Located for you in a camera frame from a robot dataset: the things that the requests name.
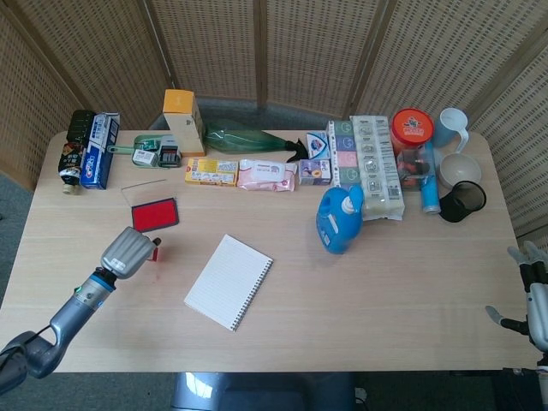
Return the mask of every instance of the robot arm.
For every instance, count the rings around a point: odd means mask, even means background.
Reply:
[[[105,250],[101,267],[80,286],[39,333],[27,331],[11,340],[0,353],[0,395],[21,384],[27,374],[43,378],[61,362],[78,331],[116,289],[117,279],[130,278],[160,244],[127,227]],[[56,341],[51,344],[39,334],[50,328]]]
[[[527,297],[525,321],[506,319],[492,307],[485,307],[493,321],[504,328],[529,336],[531,343],[543,353],[539,366],[548,366],[548,253],[525,241],[528,256],[513,247],[508,253],[520,267],[521,280]]]

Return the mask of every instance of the floor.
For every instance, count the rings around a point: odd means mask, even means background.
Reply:
[[[247,102],[200,100],[205,121],[229,118],[262,129],[324,128],[326,117],[279,107],[255,110]],[[162,129],[159,119],[154,128]],[[0,176],[0,301],[24,228],[32,195]],[[4,410],[132,410],[169,408],[174,374],[169,373],[54,373],[43,380],[29,378],[0,397]],[[454,376],[447,372],[360,372],[369,409],[461,411],[495,410],[491,379]]]

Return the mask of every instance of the lined paper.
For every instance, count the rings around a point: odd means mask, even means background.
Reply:
[[[185,304],[235,331],[271,264],[269,257],[225,235]]]

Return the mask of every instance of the white bowl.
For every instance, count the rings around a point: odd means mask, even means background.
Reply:
[[[458,182],[481,180],[481,168],[476,160],[459,152],[445,156],[439,165],[438,176],[441,183],[451,189]]]

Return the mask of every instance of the orange box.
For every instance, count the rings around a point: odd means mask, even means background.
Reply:
[[[177,138],[179,151],[184,157],[205,156],[206,149],[202,141],[204,125],[193,92],[166,90],[164,117],[171,133]]]

